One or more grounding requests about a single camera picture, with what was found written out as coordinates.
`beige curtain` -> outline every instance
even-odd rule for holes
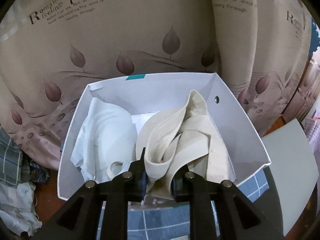
[[[16,0],[0,24],[1,125],[58,169],[86,84],[218,72],[262,135],[299,82],[310,19],[300,0]]]

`green tape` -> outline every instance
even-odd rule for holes
[[[140,74],[140,75],[132,75],[132,76],[128,76],[126,80],[132,80],[132,79],[140,79],[140,78],[144,78],[146,74]]]

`silver bolt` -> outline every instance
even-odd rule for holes
[[[225,187],[231,187],[232,186],[232,182],[230,180],[224,180],[222,182],[222,185],[225,186]]]
[[[92,187],[94,187],[96,185],[96,182],[94,181],[94,180],[89,180],[89,181],[87,181],[86,183],[85,183],[85,186],[87,187],[87,188],[92,188]]]
[[[131,178],[132,173],[130,171],[126,171],[124,173],[122,173],[122,176],[126,179]]]
[[[195,174],[192,171],[188,171],[184,175],[186,176],[187,179],[192,179],[195,177]]]

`wooden floor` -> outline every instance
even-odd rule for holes
[[[274,130],[285,125],[282,117],[279,117],[272,125],[270,130],[266,133],[271,133]],[[37,184],[35,195],[37,198],[37,205],[35,207],[39,220],[45,224],[55,212],[65,203],[57,197],[57,171],[51,171],[51,180],[47,185]],[[306,208],[300,215],[299,219],[287,234],[287,240],[298,240],[311,226],[316,216],[317,206],[317,192],[314,190],[308,201]]]

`storage box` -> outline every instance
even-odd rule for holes
[[[197,90],[228,149],[236,185],[271,164],[262,141],[246,113],[222,79],[215,73],[158,73],[119,77],[88,84],[71,120],[63,147],[58,197],[68,200],[84,183],[81,172],[70,161],[80,127],[92,98],[118,105],[132,115],[137,131],[152,113],[186,103],[189,92]]]

